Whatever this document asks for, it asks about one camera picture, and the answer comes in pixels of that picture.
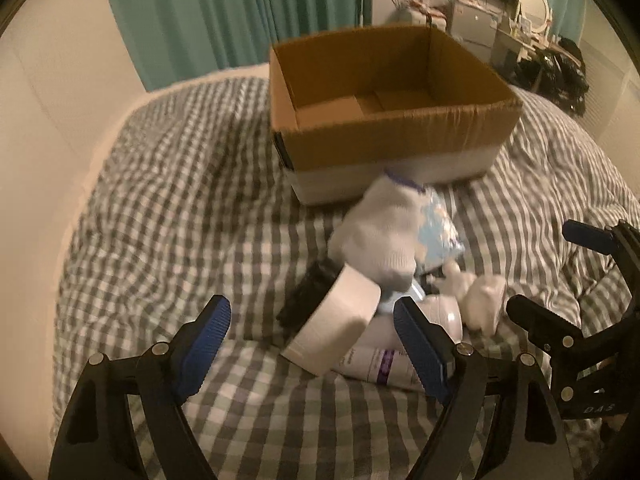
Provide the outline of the black bags pile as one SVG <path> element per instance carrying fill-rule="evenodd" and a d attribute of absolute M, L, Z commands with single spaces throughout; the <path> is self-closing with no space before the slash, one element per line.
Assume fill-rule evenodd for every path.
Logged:
<path fill-rule="evenodd" d="M 558 50 L 536 48 L 516 64 L 510 83 L 543 96 L 572 117 L 586 112 L 586 63 L 575 41 L 561 37 Z"/>

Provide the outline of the oval white vanity mirror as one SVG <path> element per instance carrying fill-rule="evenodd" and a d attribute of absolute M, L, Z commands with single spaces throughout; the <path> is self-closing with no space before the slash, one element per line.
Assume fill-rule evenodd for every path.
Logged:
<path fill-rule="evenodd" d="M 532 32 L 541 34 L 546 30 L 551 16 L 548 0 L 520 0 L 520 15 L 529 21 Z"/>

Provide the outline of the grey mini fridge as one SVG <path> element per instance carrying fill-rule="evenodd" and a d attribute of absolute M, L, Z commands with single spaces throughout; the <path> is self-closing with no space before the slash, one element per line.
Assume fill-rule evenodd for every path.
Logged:
<path fill-rule="evenodd" d="M 481 6 L 454 0 L 450 6 L 448 32 L 456 39 L 491 47 L 496 38 L 499 17 Z"/>

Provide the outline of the blue floral tissue pack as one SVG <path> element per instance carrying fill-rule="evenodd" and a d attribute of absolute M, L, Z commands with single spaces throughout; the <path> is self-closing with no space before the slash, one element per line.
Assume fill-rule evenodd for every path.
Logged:
<path fill-rule="evenodd" d="M 445 202 L 434 188 L 426 188 L 421 195 L 419 220 L 416 265 L 421 273 L 439 268 L 465 251 Z"/>

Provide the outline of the green window curtain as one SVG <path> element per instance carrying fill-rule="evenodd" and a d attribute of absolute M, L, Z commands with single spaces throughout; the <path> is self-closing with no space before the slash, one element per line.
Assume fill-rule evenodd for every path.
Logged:
<path fill-rule="evenodd" d="M 267 62 L 273 44 L 370 24 L 372 0 L 108 0 L 143 87 Z"/>

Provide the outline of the black sock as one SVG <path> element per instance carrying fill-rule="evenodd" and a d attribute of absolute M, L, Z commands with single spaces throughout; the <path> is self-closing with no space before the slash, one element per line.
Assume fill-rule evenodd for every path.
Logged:
<path fill-rule="evenodd" d="M 287 335 L 297 333 L 326 298 L 342 267 L 329 258 L 316 260 L 288 295 L 277 315 Z"/>

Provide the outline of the white purple cream tube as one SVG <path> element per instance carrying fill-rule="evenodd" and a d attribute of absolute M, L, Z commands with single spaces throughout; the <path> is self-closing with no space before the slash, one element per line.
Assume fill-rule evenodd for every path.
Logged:
<path fill-rule="evenodd" d="M 421 391 L 423 386 L 396 333 L 364 334 L 332 365 L 332 372 L 383 387 Z"/>

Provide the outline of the wooden dressing desk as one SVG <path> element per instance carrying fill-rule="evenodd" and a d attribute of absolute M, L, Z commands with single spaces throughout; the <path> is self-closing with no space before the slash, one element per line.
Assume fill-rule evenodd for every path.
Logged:
<path fill-rule="evenodd" d="M 510 82 L 514 68 L 522 58 L 531 58 L 536 48 L 558 50 L 558 43 L 551 40 L 538 40 L 526 35 L 517 28 L 505 30 L 498 28 L 491 51 L 491 67 L 507 82 Z"/>

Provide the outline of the open cardboard box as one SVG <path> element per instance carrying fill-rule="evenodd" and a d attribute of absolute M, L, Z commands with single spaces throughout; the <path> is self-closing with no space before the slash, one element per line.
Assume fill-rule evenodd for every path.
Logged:
<path fill-rule="evenodd" d="M 384 170 L 417 184 L 484 174 L 523 109 L 487 64 L 426 25 L 275 44 L 269 83 L 273 144 L 307 206 L 357 198 Z"/>

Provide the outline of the white lint remover device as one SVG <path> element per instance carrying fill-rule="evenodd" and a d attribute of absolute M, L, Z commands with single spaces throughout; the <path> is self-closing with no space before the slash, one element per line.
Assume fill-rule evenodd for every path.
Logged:
<path fill-rule="evenodd" d="M 439 325 L 458 344 L 463 339 L 463 325 L 459 304 L 453 296 L 428 295 L 418 303 L 427 321 Z"/>

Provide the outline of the white bed headboard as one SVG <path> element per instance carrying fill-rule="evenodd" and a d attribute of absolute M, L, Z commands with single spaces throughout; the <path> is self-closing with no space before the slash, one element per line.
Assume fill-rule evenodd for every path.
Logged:
<path fill-rule="evenodd" d="M 108 0 L 27 0 L 1 37 L 1 432 L 47 461 L 55 266 L 104 132 L 143 91 Z"/>

